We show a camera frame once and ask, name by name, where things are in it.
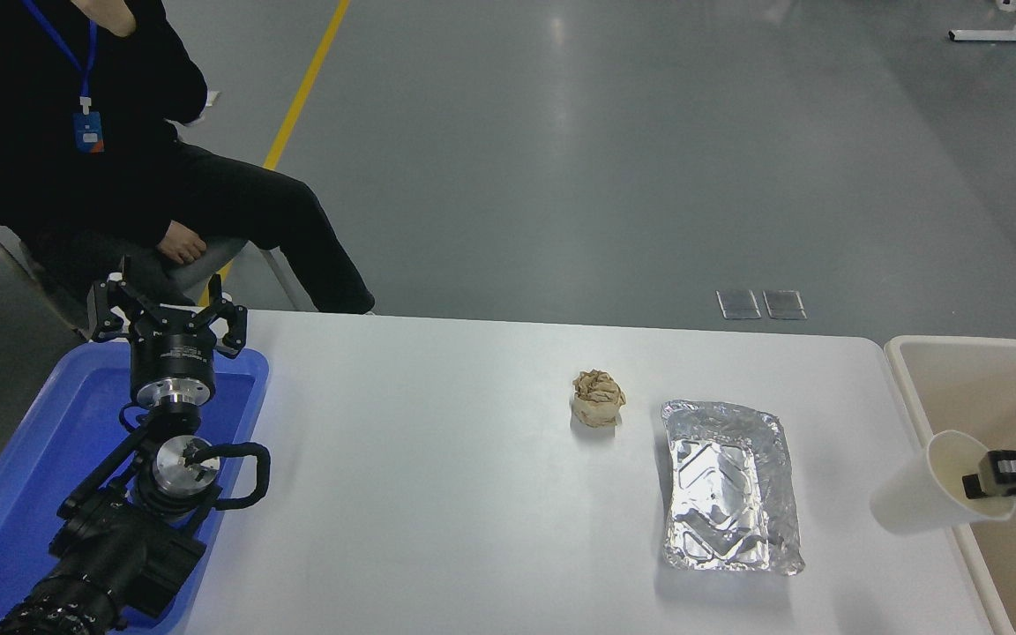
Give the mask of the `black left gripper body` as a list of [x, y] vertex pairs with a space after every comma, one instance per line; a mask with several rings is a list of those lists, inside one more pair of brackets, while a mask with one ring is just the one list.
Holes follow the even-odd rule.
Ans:
[[217, 336], [210, 328], [186, 329], [184, 318], [166, 323], [146, 315], [131, 325], [131, 385], [154, 385], [162, 379], [194, 379], [214, 386], [213, 351]]

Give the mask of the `person's hand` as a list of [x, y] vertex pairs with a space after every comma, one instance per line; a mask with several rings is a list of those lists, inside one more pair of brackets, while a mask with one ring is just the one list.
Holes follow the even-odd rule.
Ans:
[[193, 229], [171, 220], [154, 248], [174, 264], [190, 265], [205, 256], [208, 244]]
[[74, 8], [88, 17], [100, 28], [116, 37], [131, 36], [137, 31], [138, 23], [131, 8], [121, 0], [72, 0]]

